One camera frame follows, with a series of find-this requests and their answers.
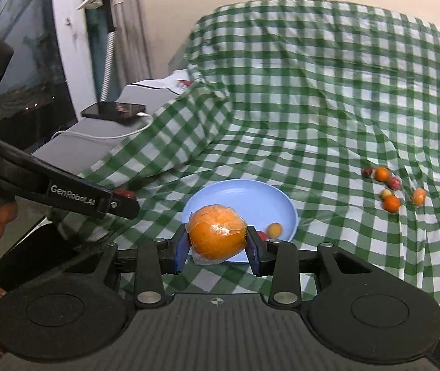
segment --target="small orange fruit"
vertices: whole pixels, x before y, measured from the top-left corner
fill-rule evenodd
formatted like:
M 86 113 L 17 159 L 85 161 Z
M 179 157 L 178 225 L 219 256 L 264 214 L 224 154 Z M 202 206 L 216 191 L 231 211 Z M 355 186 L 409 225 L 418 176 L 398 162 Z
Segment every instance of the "small orange fruit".
M 270 238 L 278 238 L 282 235 L 282 225 L 280 223 L 272 223 L 266 228 L 266 234 Z
M 389 189 L 386 189 L 386 188 L 385 188 L 385 189 L 381 192 L 380 197 L 381 197 L 382 200 L 384 200 L 386 197 L 389 197 L 390 195 L 393 195 L 393 194 L 391 193 L 391 191 L 390 191 Z
M 385 182 L 390 178 L 390 171 L 384 167 L 378 167 L 375 170 L 375 180 L 380 182 Z
M 412 194 L 412 203 L 416 206 L 421 206 L 426 201 L 426 191 L 422 188 L 418 188 Z
M 399 211 L 400 199 L 395 195 L 389 195 L 383 200 L 383 209 L 390 213 L 395 213 Z

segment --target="smartphone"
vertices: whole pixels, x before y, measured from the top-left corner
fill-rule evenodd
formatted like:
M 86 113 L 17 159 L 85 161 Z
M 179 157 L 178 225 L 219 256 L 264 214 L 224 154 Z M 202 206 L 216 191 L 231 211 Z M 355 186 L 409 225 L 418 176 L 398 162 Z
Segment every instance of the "smartphone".
M 98 102 L 81 112 L 83 117 L 99 118 L 115 122 L 128 122 L 137 118 L 138 113 L 145 113 L 146 106 L 142 104 L 120 102 Z

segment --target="white charging cable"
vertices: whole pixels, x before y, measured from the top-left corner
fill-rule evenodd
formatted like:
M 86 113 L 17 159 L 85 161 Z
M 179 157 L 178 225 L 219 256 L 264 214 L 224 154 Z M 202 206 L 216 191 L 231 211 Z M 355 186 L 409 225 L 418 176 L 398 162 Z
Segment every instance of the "white charging cable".
M 150 116 L 148 113 L 138 113 L 136 115 L 138 117 L 147 117 L 149 119 L 149 122 L 143 128 L 140 128 L 139 130 L 130 132 L 129 134 L 118 135 L 118 136 L 94 136 L 94 135 L 81 134 L 80 132 L 75 132 L 75 131 L 57 131 L 54 135 L 52 135 L 52 137 L 50 138 L 50 141 L 52 141 L 52 139 L 54 139 L 57 135 L 60 135 L 60 134 L 82 136 L 82 137 L 89 138 L 89 139 L 119 139 L 119 138 L 126 138 L 131 135 L 136 135 L 136 134 L 139 134 L 140 132 L 143 132 L 145 129 L 147 129 L 153 121 L 153 117 Z

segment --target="orange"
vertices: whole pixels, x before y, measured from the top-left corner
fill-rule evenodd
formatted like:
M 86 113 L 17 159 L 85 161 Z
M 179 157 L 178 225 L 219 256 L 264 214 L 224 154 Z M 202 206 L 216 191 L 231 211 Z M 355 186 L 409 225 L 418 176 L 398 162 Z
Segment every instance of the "orange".
M 390 171 L 384 167 L 378 167 L 375 170 L 375 180 L 385 182 L 390 178 Z
M 412 203 L 416 206 L 421 206 L 426 201 L 426 191 L 422 188 L 418 188 L 412 194 Z
M 389 195 L 383 200 L 383 209 L 390 213 L 395 213 L 399 211 L 400 199 L 395 195 Z
M 226 260 L 246 246 L 246 223 L 223 205 L 204 206 L 193 213 L 186 230 L 196 253 L 207 260 Z

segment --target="metal screw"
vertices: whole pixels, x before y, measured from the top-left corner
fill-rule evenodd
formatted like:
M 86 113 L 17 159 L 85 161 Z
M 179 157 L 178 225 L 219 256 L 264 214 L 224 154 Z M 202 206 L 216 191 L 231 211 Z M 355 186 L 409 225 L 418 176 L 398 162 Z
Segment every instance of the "metal screw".
M 273 299 L 279 304 L 293 304 L 297 301 L 297 296 L 290 291 L 279 291 L 273 295 Z
M 137 300 L 143 304 L 155 304 L 162 299 L 162 295 L 156 291 L 143 291 L 137 295 Z

